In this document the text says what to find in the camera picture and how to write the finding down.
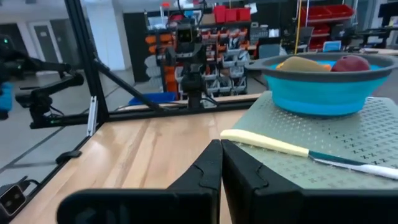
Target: red storage bin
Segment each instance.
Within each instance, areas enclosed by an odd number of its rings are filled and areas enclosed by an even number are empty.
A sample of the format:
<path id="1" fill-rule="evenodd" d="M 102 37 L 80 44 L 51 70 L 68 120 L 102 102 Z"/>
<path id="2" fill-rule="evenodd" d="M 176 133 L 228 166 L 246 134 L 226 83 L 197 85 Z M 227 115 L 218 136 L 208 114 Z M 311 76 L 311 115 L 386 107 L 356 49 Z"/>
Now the red storage bin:
<path id="1" fill-rule="evenodd" d="M 250 8 L 239 8 L 238 9 L 238 21 L 250 21 Z"/>
<path id="2" fill-rule="evenodd" d="M 328 34 L 330 30 L 330 27 L 326 24 L 319 24 L 316 25 L 313 29 L 312 34 L 313 35 L 319 35 L 319 34 Z"/>
<path id="3" fill-rule="evenodd" d="M 305 22 L 305 18 L 307 16 L 307 8 L 301 8 L 301 18 L 302 22 Z M 331 12 L 326 9 L 324 6 L 314 6 L 310 7 L 308 11 L 308 20 L 316 20 L 316 19 L 329 19 L 331 17 Z"/>
<path id="4" fill-rule="evenodd" d="M 332 18 L 344 18 L 354 15 L 354 9 L 346 4 L 326 6 L 326 9 L 330 11 Z"/>
<path id="5" fill-rule="evenodd" d="M 322 37 L 322 38 L 312 38 L 310 42 L 310 50 L 321 50 L 323 49 L 323 43 L 327 41 L 327 38 Z"/>
<path id="6" fill-rule="evenodd" d="M 227 9 L 225 12 L 225 22 L 236 22 L 238 20 L 237 9 Z"/>
<path id="7" fill-rule="evenodd" d="M 226 6 L 216 6 L 213 10 L 216 23 L 224 23 L 226 15 Z"/>

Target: collapsible bowl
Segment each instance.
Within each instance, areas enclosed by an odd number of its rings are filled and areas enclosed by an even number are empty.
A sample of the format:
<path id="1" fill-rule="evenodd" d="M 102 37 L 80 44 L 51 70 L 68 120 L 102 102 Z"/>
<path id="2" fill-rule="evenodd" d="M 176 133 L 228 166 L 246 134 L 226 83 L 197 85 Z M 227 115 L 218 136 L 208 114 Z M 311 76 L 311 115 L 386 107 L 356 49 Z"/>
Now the collapsible bowl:
<path id="1" fill-rule="evenodd" d="M 276 70 L 292 56 L 331 66 L 345 55 L 365 58 L 371 69 L 360 72 L 295 72 Z M 382 85 L 398 59 L 383 55 L 319 53 L 283 55 L 248 62 L 249 70 L 261 70 L 272 90 L 272 100 L 282 109 L 310 115 L 340 116 L 360 111 L 366 98 Z"/>

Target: wooden table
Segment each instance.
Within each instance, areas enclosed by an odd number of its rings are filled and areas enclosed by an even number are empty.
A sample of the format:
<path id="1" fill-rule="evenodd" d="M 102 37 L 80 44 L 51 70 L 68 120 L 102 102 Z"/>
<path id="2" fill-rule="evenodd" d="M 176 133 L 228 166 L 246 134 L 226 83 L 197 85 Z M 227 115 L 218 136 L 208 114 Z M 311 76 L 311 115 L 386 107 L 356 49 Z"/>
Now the wooden table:
<path id="1" fill-rule="evenodd" d="M 218 139 L 220 132 L 231 128 L 244 112 L 105 123 L 80 149 L 83 154 L 70 160 L 11 223 L 54 224 L 59 203 L 81 189 L 165 189 L 191 166 L 212 139 Z M 220 220 L 222 224 L 231 223 L 224 192 Z"/>

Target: yellow knife handle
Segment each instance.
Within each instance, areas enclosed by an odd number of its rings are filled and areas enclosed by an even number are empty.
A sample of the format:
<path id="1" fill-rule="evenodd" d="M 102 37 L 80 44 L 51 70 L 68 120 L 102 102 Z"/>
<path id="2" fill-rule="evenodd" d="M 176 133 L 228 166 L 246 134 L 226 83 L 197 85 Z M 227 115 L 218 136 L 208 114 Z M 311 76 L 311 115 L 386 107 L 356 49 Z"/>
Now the yellow knife handle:
<path id="1" fill-rule="evenodd" d="M 308 157 L 309 150 L 300 146 L 295 146 L 280 140 L 272 139 L 260 134 L 252 133 L 239 129 L 224 130 L 220 134 L 221 139 L 240 142 L 252 146 L 262 147 L 291 155 Z"/>

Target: red apple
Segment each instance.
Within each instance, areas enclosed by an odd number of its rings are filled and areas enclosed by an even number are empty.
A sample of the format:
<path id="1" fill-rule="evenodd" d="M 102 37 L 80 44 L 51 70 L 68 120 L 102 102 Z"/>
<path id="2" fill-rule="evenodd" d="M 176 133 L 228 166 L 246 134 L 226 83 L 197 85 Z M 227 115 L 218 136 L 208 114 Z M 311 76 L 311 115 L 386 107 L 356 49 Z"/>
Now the red apple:
<path id="1" fill-rule="evenodd" d="M 360 56 L 346 55 L 341 57 L 331 68 L 332 72 L 358 72 L 370 70 L 369 62 Z"/>

